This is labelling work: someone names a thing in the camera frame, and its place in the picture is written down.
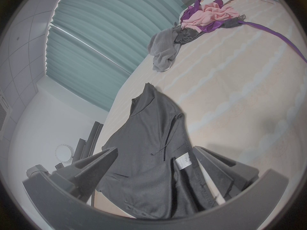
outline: pink garment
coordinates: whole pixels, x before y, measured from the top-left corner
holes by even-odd
[[[233,7],[225,5],[220,9],[217,3],[211,2],[201,5],[201,10],[196,11],[188,20],[183,20],[181,28],[192,28],[200,33],[201,29],[197,27],[198,25],[206,26],[213,21],[224,21],[238,16],[239,13]]]

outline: clothing tag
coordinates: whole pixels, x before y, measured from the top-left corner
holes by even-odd
[[[185,167],[188,167],[191,165],[191,160],[189,157],[189,153],[185,153],[184,155],[181,155],[179,158],[175,160],[178,164],[178,167],[180,170],[184,169]]]

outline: beige bed sheet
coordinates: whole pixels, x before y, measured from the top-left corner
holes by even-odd
[[[307,56],[281,4],[230,4],[246,15],[246,21],[283,34]],[[254,166],[259,176],[273,168],[289,178],[286,192],[264,224],[268,223],[287,202],[306,166],[306,63],[280,38],[248,25],[220,28],[183,45],[166,72],[153,71],[152,60],[148,55],[119,90],[94,153],[126,122],[131,99],[150,82],[182,108],[193,146]],[[122,215],[99,194],[96,208]]]

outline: curtain fold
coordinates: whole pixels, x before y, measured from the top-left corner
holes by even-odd
[[[184,8],[181,0],[60,0],[52,24],[68,34],[50,29],[47,75],[78,96],[110,110],[117,91],[147,56],[146,47],[153,34],[171,27]],[[94,90],[99,88],[95,97]],[[92,93],[91,98],[86,97],[85,90]]]

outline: pile of clothes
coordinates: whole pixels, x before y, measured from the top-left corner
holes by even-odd
[[[204,33],[213,32],[217,28],[232,28],[240,26],[239,21],[245,19],[245,15],[239,13],[229,5],[223,5],[222,0],[215,0],[206,5],[196,0],[194,6],[189,6],[182,15],[181,25],[174,23],[172,28],[167,28],[151,38],[147,50],[154,56],[153,70],[168,70],[181,45],[189,43]]]

